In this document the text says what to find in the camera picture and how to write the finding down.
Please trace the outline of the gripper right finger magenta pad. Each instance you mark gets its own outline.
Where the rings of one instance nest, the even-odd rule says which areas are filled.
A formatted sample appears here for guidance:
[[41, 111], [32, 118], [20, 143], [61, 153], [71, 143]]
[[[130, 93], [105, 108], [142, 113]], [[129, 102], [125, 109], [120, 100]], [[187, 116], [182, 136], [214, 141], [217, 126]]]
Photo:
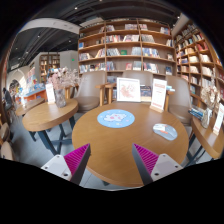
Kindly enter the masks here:
[[168, 154], [156, 154], [140, 145], [132, 145], [132, 155], [144, 185], [182, 169]]

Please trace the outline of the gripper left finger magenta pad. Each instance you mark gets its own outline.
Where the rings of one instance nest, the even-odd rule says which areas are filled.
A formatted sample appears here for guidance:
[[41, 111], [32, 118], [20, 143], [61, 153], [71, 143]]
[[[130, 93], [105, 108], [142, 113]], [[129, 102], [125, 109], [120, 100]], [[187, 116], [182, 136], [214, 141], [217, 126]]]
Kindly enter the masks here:
[[85, 144], [65, 156], [55, 155], [42, 169], [79, 185], [90, 154], [90, 144]]

